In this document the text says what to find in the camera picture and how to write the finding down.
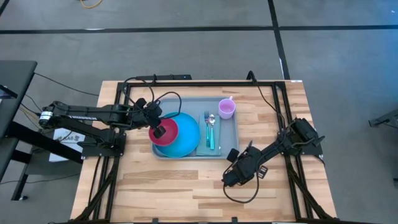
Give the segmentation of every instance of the spoon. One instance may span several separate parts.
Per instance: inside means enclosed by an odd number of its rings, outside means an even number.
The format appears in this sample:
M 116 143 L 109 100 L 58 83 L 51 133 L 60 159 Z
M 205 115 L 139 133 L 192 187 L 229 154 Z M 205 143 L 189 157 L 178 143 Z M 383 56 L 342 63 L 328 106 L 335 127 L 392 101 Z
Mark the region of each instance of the spoon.
M 210 115 L 209 116 L 209 123 L 211 124 L 211 132 L 210 132 L 210 149 L 214 150 L 215 148 L 215 143 L 214 143 L 214 130 L 213 130 L 213 126 L 216 123 L 216 117 L 214 115 Z

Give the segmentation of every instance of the gray floor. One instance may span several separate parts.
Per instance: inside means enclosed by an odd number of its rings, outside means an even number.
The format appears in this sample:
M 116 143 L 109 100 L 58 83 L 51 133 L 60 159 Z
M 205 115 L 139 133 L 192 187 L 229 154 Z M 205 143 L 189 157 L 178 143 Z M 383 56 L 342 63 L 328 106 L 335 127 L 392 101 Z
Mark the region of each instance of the gray floor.
M 394 0 L 276 0 L 275 7 L 281 26 L 398 24 Z M 224 25 L 271 25 L 267 1 L 105 0 L 87 10 L 76 0 L 10 0 L 0 17 L 0 29 Z M 398 30 L 281 34 L 290 76 L 304 81 L 315 125 L 326 136 L 326 171 L 338 216 L 396 223 L 398 190 L 392 177 L 398 173 L 398 131 L 369 128 L 368 119 L 398 108 Z M 272 31 L 0 35 L 0 49 L 0 60 L 36 60 L 36 72 L 93 93 L 102 80 L 153 73 L 240 79 L 253 70 L 258 78 L 282 78 Z M 40 77 L 28 95 L 40 106 L 52 100 L 96 104 L 95 97 Z M 34 107 L 29 99 L 24 103 Z M 16 120 L 34 128 L 21 114 Z M 21 169 L 12 163 L 3 181 L 17 179 Z M 25 202 L 9 201 L 15 184 L 1 185 L 1 223 L 68 220 L 77 182 L 74 177 L 27 185 L 24 194 L 30 199 Z

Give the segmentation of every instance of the black line on floor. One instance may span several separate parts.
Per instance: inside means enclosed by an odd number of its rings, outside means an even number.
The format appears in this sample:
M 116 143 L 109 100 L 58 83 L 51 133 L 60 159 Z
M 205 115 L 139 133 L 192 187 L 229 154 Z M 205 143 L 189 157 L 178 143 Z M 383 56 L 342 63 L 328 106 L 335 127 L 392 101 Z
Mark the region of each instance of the black line on floor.
M 4 12 L 4 10 L 6 9 L 7 4 L 8 4 L 9 1 L 10 1 L 10 0 L 4 0 L 4 2 L 1 4 L 1 7 L 0 7 L 0 16 L 1 16 L 2 12 Z
M 279 30 L 389 30 L 398 29 L 398 25 L 363 25 L 363 26 L 281 26 Z
M 278 20 L 277 20 L 277 16 L 276 16 L 274 1 L 268 0 L 268 5 L 269 5 L 269 11 L 271 13 L 272 26 L 274 28 L 276 47 L 278 49 L 279 60 L 280 60 L 281 66 L 282 66 L 283 78 L 286 80 L 290 80 L 290 74 L 289 74 L 289 69 L 287 68 L 287 61 L 286 61 L 284 45 L 282 43 L 282 37 L 280 36 L 280 32 L 279 32 L 279 25 L 278 25 Z
M 0 34 L 113 34 L 140 32 L 262 31 L 271 26 L 143 27 L 112 29 L 0 30 Z

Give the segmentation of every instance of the plastic tray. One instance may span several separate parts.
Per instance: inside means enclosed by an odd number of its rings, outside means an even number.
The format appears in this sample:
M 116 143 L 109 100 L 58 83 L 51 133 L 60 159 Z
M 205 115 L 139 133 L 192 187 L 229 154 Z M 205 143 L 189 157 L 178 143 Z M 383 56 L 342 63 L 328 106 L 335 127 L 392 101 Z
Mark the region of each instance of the plastic tray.
M 218 114 L 218 103 L 225 96 L 217 97 L 181 97 L 182 107 L 181 112 L 187 113 L 197 122 L 199 122 L 199 115 L 205 111 L 210 114 Z M 180 100 L 178 98 L 165 98 L 160 102 L 162 108 L 162 116 L 178 111 Z M 191 154 L 181 158 L 169 158 L 163 156 L 152 144 L 152 152 L 158 159 L 226 159 L 232 148 L 239 149 L 238 125 L 236 122 L 236 115 L 234 114 L 230 119 L 221 119 L 220 126 L 220 147 L 221 154 L 219 156 L 197 156 L 196 150 Z

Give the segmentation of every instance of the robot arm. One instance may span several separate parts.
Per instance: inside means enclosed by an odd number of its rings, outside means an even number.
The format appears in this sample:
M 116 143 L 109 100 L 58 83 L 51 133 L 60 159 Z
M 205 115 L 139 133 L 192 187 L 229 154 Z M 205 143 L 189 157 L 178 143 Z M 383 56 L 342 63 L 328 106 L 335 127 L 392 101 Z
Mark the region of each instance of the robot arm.
M 162 110 L 156 102 L 147 103 L 140 98 L 134 106 L 106 105 L 101 108 L 70 106 L 59 101 L 43 108 L 39 124 L 44 129 L 66 128 L 92 138 L 95 142 L 78 142 L 83 147 L 82 156 L 120 156 L 124 153 L 127 130 L 154 128 L 154 136 L 165 133 L 160 125 Z M 108 129 L 98 129 L 81 121 L 101 121 Z
M 239 151 L 231 150 L 228 160 L 232 162 L 231 169 L 223 175 L 225 186 L 233 187 L 235 184 L 243 185 L 259 172 L 260 178 L 264 178 L 266 169 L 261 165 L 281 152 L 296 155 L 307 147 L 317 147 L 322 141 L 318 133 L 306 119 L 295 119 L 290 124 L 290 131 L 279 133 L 275 142 L 263 150 L 249 146 L 239 156 Z

